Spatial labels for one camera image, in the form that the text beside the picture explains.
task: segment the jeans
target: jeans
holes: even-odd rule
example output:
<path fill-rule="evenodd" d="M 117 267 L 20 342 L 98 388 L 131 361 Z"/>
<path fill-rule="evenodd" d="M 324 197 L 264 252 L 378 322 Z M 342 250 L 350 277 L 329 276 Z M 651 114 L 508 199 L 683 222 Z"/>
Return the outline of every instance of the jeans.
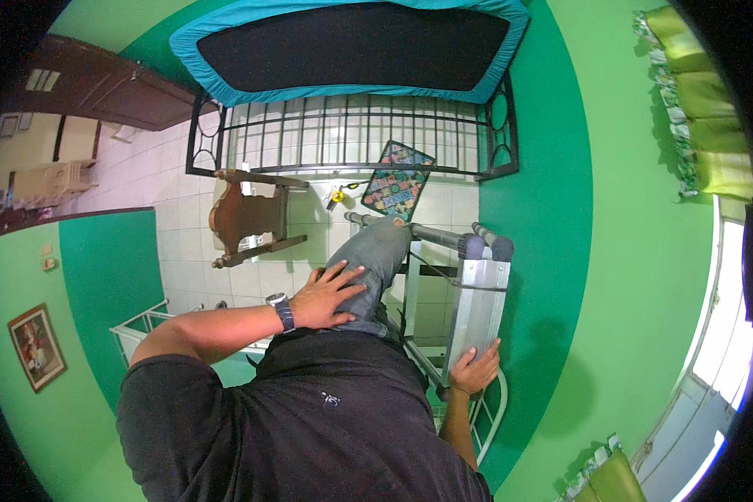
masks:
<path fill-rule="evenodd" d="M 327 262 L 327 268 L 348 260 L 345 270 L 365 266 L 365 270 L 350 284 L 365 284 L 362 293 L 345 300 L 337 312 L 350 312 L 355 316 L 345 324 L 334 326 L 336 331 L 359 331 L 398 341 L 398 333 L 390 333 L 388 313 L 382 304 L 382 294 L 388 289 L 393 276 L 405 261 L 410 250 L 412 234 L 410 227 L 402 219 L 385 216 L 363 228 Z"/>

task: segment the wall socket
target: wall socket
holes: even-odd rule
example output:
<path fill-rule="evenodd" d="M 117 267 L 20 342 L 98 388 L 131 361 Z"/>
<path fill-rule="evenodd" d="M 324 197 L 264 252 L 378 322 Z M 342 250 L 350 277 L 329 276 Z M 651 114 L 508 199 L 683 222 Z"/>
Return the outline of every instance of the wall socket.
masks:
<path fill-rule="evenodd" d="M 59 262 L 58 260 L 56 260 L 56 258 L 45 258 L 41 261 L 41 269 L 48 271 L 52 268 L 55 268 L 57 264 L 59 264 Z"/>

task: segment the colorful rug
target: colorful rug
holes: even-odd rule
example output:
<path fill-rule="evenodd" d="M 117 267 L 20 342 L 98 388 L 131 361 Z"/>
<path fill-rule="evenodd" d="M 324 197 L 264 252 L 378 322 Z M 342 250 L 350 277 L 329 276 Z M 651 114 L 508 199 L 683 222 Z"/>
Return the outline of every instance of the colorful rug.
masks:
<path fill-rule="evenodd" d="M 431 166 L 435 159 L 398 141 L 388 141 L 382 150 L 382 164 Z M 418 198 L 430 176 L 430 171 L 376 169 L 371 175 L 361 203 L 382 215 L 399 215 L 406 222 L 418 204 Z"/>

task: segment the black t-shirt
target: black t-shirt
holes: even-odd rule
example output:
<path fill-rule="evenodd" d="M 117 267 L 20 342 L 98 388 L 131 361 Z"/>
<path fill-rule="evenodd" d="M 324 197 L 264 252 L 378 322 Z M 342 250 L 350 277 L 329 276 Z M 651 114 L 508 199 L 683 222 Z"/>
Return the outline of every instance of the black t-shirt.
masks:
<path fill-rule="evenodd" d="M 148 500 L 489 500 L 435 434 L 420 373 L 362 333 L 279 335 L 240 387 L 187 356 L 123 380 L 117 430 Z"/>

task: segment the man's hand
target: man's hand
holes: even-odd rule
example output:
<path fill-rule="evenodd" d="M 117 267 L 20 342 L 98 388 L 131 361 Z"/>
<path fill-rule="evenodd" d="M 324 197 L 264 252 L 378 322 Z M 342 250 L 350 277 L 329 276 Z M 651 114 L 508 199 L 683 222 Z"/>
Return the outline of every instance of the man's hand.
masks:
<path fill-rule="evenodd" d="M 344 287 L 365 270 L 361 265 L 341 274 L 346 263 L 346 260 L 343 260 L 326 271 L 322 268 L 314 269 L 304 287 L 290 300 L 290 309 L 297 328 L 331 328 L 355 319 L 349 312 L 335 314 L 335 309 L 344 300 L 365 291 L 364 284 Z"/>
<path fill-rule="evenodd" d="M 471 396 L 488 387 L 499 373 L 498 349 L 499 338 L 494 340 L 494 344 L 477 361 L 472 362 L 477 353 L 476 348 L 472 347 L 465 353 L 449 372 L 452 391 Z"/>

